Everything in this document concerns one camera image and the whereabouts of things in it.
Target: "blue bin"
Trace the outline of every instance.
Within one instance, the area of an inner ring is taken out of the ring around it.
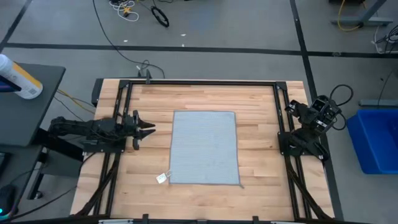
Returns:
[[[398,110],[359,110],[347,120],[366,174],[398,174]]]

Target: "gray floor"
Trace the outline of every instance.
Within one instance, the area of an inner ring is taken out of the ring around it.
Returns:
[[[96,2],[106,32],[118,45],[300,49],[288,0],[175,0],[173,4],[158,3],[169,16],[171,26],[168,29],[158,25],[140,5],[134,8],[140,19],[132,23],[118,18],[106,0]],[[308,50],[375,52],[371,44],[375,27],[341,32],[329,23],[329,19],[337,15],[339,5],[330,5],[327,0],[296,2]],[[22,0],[0,1],[1,39],[23,3]],[[398,21],[397,9],[398,3],[388,1],[379,14]],[[354,15],[362,10],[361,6],[347,6],[343,13]],[[379,35],[388,32],[392,26],[381,29]],[[33,0],[9,42],[108,45],[90,0]],[[131,77],[137,73],[136,65],[110,50],[5,48],[3,53],[18,62],[66,67],[60,89],[83,100],[90,100],[96,78]],[[167,78],[302,80],[309,96],[301,56],[134,51],[123,54],[138,61],[149,59],[165,70]],[[359,109],[359,99],[379,96],[383,84],[381,78],[385,78],[393,68],[397,69],[396,62],[396,59],[310,57],[319,95],[328,95],[339,83],[347,83],[354,88],[353,100],[343,106],[348,118]],[[156,69],[151,69],[151,72],[154,77],[161,76]],[[391,77],[383,98],[394,98],[398,94],[398,90],[394,90],[397,84],[398,78]],[[344,100],[344,93],[336,94],[336,100]],[[92,118],[92,114],[80,110],[65,97],[58,98],[83,119]],[[53,101],[42,127],[47,128],[50,120],[57,116],[74,118],[59,102]],[[398,177],[363,174],[347,130],[331,130],[328,140],[345,220],[396,223]],[[45,198],[23,201],[20,211],[41,205],[75,184],[76,179],[45,176],[40,188]],[[73,193],[70,193],[21,220],[65,217],[69,214],[72,200]]]

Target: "black table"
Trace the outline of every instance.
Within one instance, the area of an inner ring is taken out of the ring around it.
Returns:
[[[12,183],[16,186],[17,196],[10,216],[15,214],[37,162],[41,164],[28,199],[36,198],[46,169],[53,175],[63,175],[62,172],[57,173],[56,170],[50,168],[60,167],[60,163],[49,162],[44,165],[53,160],[48,159],[49,154],[42,152],[44,146],[55,151],[56,158],[61,155],[79,163],[83,160],[82,150],[79,147],[59,138],[53,138],[40,128],[65,73],[65,68],[25,63],[19,63],[19,65],[38,79],[44,88],[42,93],[33,100],[22,99],[15,93],[0,94],[0,152],[11,155],[6,168],[0,173],[0,186],[10,184],[15,177],[25,173]]]

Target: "yellow cable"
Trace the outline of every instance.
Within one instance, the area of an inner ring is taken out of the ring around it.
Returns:
[[[341,26],[341,24],[340,24],[340,15],[341,15],[341,11],[343,10],[343,6],[344,6],[344,3],[345,3],[345,2],[346,2],[346,0],[343,0],[343,2],[341,2],[341,6],[340,6],[340,9],[339,9],[339,11],[338,11],[337,25],[338,25],[338,28],[339,28],[340,30],[345,31],[345,32],[348,32],[348,31],[353,31],[353,30],[358,29],[359,26],[356,26],[356,27],[350,28],[350,29],[342,28],[342,26]]]
[[[61,92],[62,94],[64,94],[65,96],[69,97],[69,99],[71,99],[76,105],[78,105],[79,107],[81,107],[83,110],[90,112],[92,114],[94,114],[94,112],[92,112],[91,110],[85,108],[83,105],[81,105],[79,102],[77,102],[75,99],[73,99],[72,96],[70,96],[68,93],[66,93],[65,91],[62,90],[58,90],[59,92]]]

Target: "wooden table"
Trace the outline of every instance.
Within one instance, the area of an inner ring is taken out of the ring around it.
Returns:
[[[95,119],[112,116],[118,83],[118,79],[103,81]],[[302,82],[286,83],[291,100],[307,102]],[[279,95],[284,108],[282,93]],[[132,139],[127,139],[119,165],[112,217],[141,218],[148,213],[149,218],[161,219],[252,220],[252,216],[258,216],[260,220],[293,220],[271,87],[134,85],[129,113],[133,110],[138,110],[144,121],[156,124],[156,132],[140,143],[139,151],[132,148]],[[228,185],[157,183],[155,178],[169,169],[174,110],[236,113],[239,173],[244,189]],[[79,211],[96,190],[103,156],[97,153],[82,168],[71,213]],[[302,164],[308,191],[321,208],[333,216],[321,162],[313,156],[302,156]],[[304,217],[302,198],[297,189],[296,192],[300,214]]]

